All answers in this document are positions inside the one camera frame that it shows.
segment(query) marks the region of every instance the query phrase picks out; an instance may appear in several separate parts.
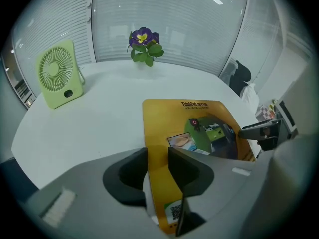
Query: green desk fan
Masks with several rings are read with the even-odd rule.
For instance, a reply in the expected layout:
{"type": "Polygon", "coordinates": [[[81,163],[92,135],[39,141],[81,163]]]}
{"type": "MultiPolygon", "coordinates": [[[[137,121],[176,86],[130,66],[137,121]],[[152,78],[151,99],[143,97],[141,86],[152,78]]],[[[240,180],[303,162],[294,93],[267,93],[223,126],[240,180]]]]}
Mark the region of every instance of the green desk fan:
{"type": "Polygon", "coordinates": [[[85,80],[76,63],[71,40],[61,41],[39,54],[36,72],[43,96],[50,108],[55,109],[83,94],[82,85],[85,80]]]}

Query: table surface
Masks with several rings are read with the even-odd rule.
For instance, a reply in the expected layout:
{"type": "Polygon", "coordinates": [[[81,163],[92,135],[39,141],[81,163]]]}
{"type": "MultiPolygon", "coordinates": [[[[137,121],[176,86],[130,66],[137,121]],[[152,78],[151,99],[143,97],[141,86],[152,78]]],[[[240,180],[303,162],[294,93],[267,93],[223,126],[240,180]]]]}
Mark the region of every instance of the table surface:
{"type": "MultiPolygon", "coordinates": [[[[38,188],[80,163],[144,147],[145,99],[218,100],[240,127],[258,122],[213,74],[160,62],[139,66],[129,60],[83,66],[84,95],[54,110],[42,94],[37,97],[16,132],[12,152],[38,188]]],[[[250,145],[257,156],[257,142],[250,145]]]]}

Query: purple flower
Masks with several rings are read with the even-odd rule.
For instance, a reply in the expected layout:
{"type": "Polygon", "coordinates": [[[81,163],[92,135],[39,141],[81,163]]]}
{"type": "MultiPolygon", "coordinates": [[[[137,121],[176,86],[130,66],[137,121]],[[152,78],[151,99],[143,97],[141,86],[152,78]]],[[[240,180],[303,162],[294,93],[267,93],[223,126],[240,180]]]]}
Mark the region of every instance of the purple flower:
{"type": "Polygon", "coordinates": [[[160,44],[159,39],[160,39],[160,35],[158,33],[152,33],[152,41],[153,42],[160,44]]]}
{"type": "Polygon", "coordinates": [[[139,30],[135,30],[132,33],[132,38],[129,40],[129,44],[130,46],[132,46],[132,44],[148,44],[150,41],[152,41],[152,39],[152,32],[146,27],[141,27],[139,30]]]}

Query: fan grille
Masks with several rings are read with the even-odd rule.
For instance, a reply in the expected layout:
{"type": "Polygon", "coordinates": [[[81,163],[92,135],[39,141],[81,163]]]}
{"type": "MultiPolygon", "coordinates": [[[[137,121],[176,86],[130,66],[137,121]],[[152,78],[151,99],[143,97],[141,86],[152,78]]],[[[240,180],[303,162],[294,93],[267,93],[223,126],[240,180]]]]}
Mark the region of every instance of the fan grille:
{"type": "Polygon", "coordinates": [[[40,82],[50,91],[59,91],[69,82],[72,70],[73,61],[70,52],[62,47],[54,47],[41,59],[40,82]]]}

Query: white plastic bag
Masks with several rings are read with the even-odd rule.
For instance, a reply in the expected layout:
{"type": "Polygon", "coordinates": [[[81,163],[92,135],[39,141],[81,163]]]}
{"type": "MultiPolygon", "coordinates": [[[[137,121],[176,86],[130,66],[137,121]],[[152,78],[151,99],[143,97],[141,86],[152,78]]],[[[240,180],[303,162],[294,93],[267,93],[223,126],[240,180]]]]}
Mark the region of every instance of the white plastic bag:
{"type": "Polygon", "coordinates": [[[257,95],[254,87],[255,83],[251,83],[247,87],[243,88],[240,93],[241,100],[244,101],[253,114],[256,113],[259,104],[259,96],[257,95]]]}

